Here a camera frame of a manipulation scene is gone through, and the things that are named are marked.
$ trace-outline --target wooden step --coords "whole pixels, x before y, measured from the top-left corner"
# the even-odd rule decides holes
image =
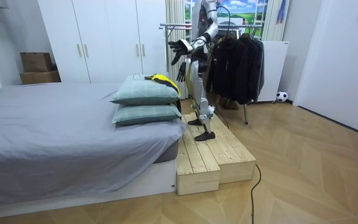
[[[182,117],[195,119],[195,113]],[[256,160],[241,142],[215,116],[211,129],[216,138],[196,142],[202,126],[189,126],[180,140],[177,170],[178,195],[217,190],[219,184],[252,179]]]
[[[177,193],[193,194],[217,190],[221,170],[205,142],[196,142],[187,128],[179,140]]]

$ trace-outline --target floor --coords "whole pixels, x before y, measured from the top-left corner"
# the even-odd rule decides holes
[[[286,103],[249,106],[248,126],[242,109],[219,110],[262,170],[255,223],[358,224],[358,133]],[[258,178],[255,172],[253,180],[216,192],[132,198],[0,223],[250,223],[250,190]]]

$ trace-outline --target curtain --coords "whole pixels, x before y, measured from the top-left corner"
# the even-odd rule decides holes
[[[285,4],[284,21],[281,24],[277,24],[277,16],[282,1],[283,0],[269,0],[267,5],[267,13],[264,25],[264,33],[262,34],[262,40],[281,41],[283,39],[290,0],[287,0]]]
[[[165,0],[167,4],[167,23],[184,24],[185,23],[185,2],[184,0]],[[177,41],[185,39],[185,30],[173,30],[168,38],[168,41]],[[168,62],[171,63],[175,54],[168,48]],[[177,82],[177,75],[181,63],[184,61],[183,57],[174,66],[169,64],[168,78],[171,79],[180,90],[181,99],[188,98],[188,91],[185,82]]]

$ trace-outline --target mattress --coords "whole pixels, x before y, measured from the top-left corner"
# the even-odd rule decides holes
[[[174,159],[179,120],[118,127],[119,84],[0,89],[0,205],[113,192],[154,162]]]
[[[168,147],[165,152],[161,154],[161,156],[154,162],[155,164],[160,162],[167,162],[177,158],[179,150],[179,142],[176,141],[170,147]]]

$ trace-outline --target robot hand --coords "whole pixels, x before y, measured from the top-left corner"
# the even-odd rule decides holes
[[[168,42],[171,49],[176,52],[175,58],[172,60],[171,65],[175,65],[182,55],[188,55],[193,51],[193,46],[187,40],[178,40],[176,42]]]
[[[177,76],[178,82],[184,82],[186,79],[186,62],[183,62],[179,68],[179,74]]]

